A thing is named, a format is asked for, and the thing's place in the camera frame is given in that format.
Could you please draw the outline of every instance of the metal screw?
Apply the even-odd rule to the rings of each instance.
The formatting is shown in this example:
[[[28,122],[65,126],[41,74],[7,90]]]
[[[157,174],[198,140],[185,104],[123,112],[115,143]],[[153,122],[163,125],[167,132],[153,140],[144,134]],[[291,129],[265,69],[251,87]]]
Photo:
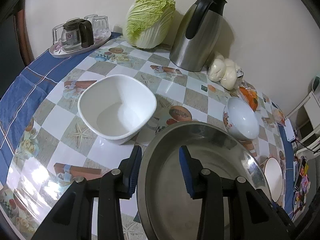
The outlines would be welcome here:
[[[82,177],[82,176],[75,177],[75,182],[76,183],[81,183],[83,180],[84,180],[84,177]]]
[[[245,178],[241,177],[241,176],[237,178],[237,181],[239,181],[240,183],[245,183],[246,182]]]
[[[121,172],[121,170],[119,170],[119,169],[113,169],[113,170],[111,171],[111,174],[112,174],[112,175],[119,175],[120,172]]]
[[[202,169],[202,170],[201,170],[201,173],[202,173],[203,175],[209,175],[209,174],[210,174],[210,170],[209,170],[209,169]]]

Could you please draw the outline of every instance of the checkered tablecloth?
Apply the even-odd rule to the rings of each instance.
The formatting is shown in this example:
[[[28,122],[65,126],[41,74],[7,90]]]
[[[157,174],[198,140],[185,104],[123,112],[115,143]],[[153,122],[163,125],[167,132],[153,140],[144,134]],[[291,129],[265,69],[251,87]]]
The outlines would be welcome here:
[[[140,50],[130,46],[123,37],[107,42],[79,63],[52,89],[42,101],[26,128],[9,168],[7,183],[0,191],[2,208],[21,237],[30,239],[38,225],[61,197],[70,183],[57,178],[54,165],[98,168],[102,173],[117,168],[128,158],[134,145],[144,151],[157,132],[167,125],[198,120],[224,129],[222,112],[231,96],[238,91],[227,91],[207,79],[206,69],[199,73],[178,68],[169,59],[169,47]],[[106,75],[126,74],[144,83],[157,98],[153,118],[130,141],[114,145],[93,133],[78,115],[77,101],[81,89],[71,92],[66,82],[99,80]],[[252,85],[244,82],[245,87]],[[257,91],[258,108],[255,112],[260,125],[259,137],[243,145],[258,163],[275,157],[285,178],[283,143],[271,111],[272,102]],[[13,193],[26,201],[27,210],[10,206]],[[285,179],[278,203],[284,205]],[[145,240],[137,216],[136,193],[130,200],[120,200],[125,239]],[[97,202],[94,202],[92,234],[97,235]]]

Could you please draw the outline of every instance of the white square bowl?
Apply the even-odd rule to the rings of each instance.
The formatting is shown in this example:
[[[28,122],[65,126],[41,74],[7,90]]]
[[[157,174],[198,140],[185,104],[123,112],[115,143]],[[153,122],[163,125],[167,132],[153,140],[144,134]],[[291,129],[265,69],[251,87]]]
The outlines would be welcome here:
[[[95,82],[78,101],[84,123],[115,144],[123,144],[135,136],[153,116],[156,106],[156,97],[149,88],[122,74]]]

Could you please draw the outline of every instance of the black jug handle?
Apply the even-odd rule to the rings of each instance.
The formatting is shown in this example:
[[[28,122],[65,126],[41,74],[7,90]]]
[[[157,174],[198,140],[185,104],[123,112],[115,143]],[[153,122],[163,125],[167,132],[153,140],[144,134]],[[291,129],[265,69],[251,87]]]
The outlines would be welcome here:
[[[186,38],[188,40],[191,40],[196,35],[201,22],[212,3],[213,0],[200,0],[197,4],[197,7],[193,12],[193,15],[186,29]]]
[[[81,47],[88,48],[93,45],[93,31],[90,21],[83,20],[79,24],[79,30],[81,35]]]

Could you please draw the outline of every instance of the white wall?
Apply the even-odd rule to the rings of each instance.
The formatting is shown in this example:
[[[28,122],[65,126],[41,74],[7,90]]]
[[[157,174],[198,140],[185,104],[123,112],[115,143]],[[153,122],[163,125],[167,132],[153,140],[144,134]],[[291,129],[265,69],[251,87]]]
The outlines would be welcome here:
[[[122,26],[134,0],[26,0],[26,24],[35,57],[52,44],[51,29],[73,17],[107,15]],[[175,0],[165,41],[172,43],[182,15],[196,0]],[[244,78],[285,113],[307,95],[320,70],[320,30],[300,0],[227,0],[216,49],[236,61]]]

